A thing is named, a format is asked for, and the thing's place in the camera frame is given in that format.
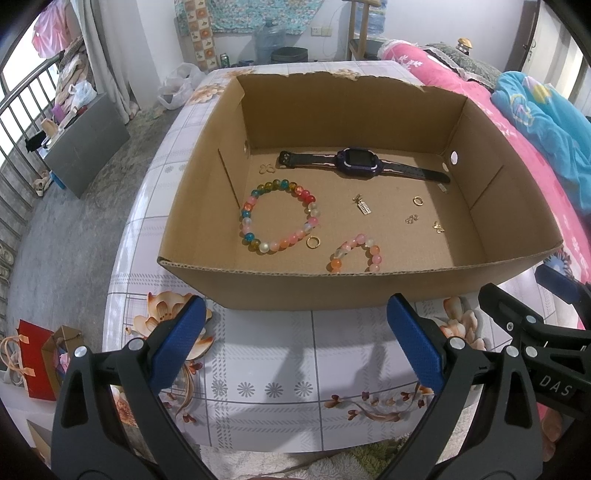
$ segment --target pink bead bracelet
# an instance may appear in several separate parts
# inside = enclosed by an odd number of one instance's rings
[[[345,242],[336,249],[333,258],[330,261],[331,273],[340,273],[340,269],[343,266],[341,259],[355,247],[363,247],[371,254],[371,263],[367,271],[371,273],[379,272],[379,265],[382,263],[379,247],[375,244],[375,241],[372,238],[367,237],[364,233],[360,233],[355,238]]]
[[[263,242],[256,238],[255,234],[251,231],[251,213],[259,197],[273,190],[283,190],[284,192],[291,193],[293,196],[299,198],[307,206],[306,212],[308,213],[308,221],[302,228],[298,228],[291,235],[286,236],[278,242]],[[242,207],[241,231],[244,235],[244,240],[251,247],[251,249],[259,251],[262,254],[266,254],[267,252],[277,252],[280,249],[286,249],[292,245],[295,245],[298,240],[301,240],[306,235],[308,235],[312,229],[318,225],[319,216],[320,209],[316,203],[316,197],[314,197],[308,190],[304,189],[304,187],[298,185],[294,181],[290,182],[289,180],[276,179],[259,185],[251,192],[251,195],[247,198],[244,207]]]

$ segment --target pink bedsheet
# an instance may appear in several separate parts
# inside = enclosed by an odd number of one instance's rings
[[[430,59],[424,51],[412,45],[395,43],[386,47],[382,60],[396,61],[425,85],[467,96],[488,115],[519,154],[554,213],[564,239],[565,253],[570,256],[573,276],[582,282],[591,281],[591,247],[583,224],[548,162],[492,104],[491,93],[476,82],[462,80],[455,72]]]

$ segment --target gray floor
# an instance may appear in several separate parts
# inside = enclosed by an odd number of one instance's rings
[[[7,333],[19,319],[51,330],[69,325],[100,351],[107,289],[125,221],[180,111],[163,110],[142,111],[128,124],[131,138],[80,200],[54,184],[37,202],[10,277]]]

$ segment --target wooden chair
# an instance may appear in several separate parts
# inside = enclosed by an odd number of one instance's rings
[[[369,7],[380,7],[382,2],[380,0],[343,0],[343,2],[351,2],[351,15],[349,17],[349,39],[347,42],[347,60],[351,60],[351,58],[355,60],[363,60],[364,58],[366,60],[372,59],[366,58],[366,48],[368,46]],[[361,17],[359,38],[355,38],[355,12],[357,10],[358,2],[363,4],[363,15]],[[375,56],[377,49],[379,46],[381,46],[381,43],[375,40],[369,40],[369,42],[373,47],[371,50],[376,51],[372,52],[372,56]]]

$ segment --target metal screw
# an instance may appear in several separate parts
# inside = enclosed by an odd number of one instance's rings
[[[88,350],[86,349],[85,346],[80,346],[76,350],[74,350],[74,356],[76,356],[78,358],[82,358],[83,356],[86,355],[87,351]]]
[[[127,348],[129,348],[129,350],[141,350],[142,347],[144,346],[144,341],[141,338],[134,338],[133,340],[131,340],[128,344],[127,344]]]
[[[509,345],[506,351],[507,355],[512,356],[513,358],[519,355],[519,350],[515,348],[513,345]]]
[[[459,337],[450,338],[449,344],[456,350],[462,350],[466,346],[466,342]]]
[[[532,346],[527,346],[527,347],[525,347],[525,354],[527,356],[535,358],[538,356],[538,351]]]

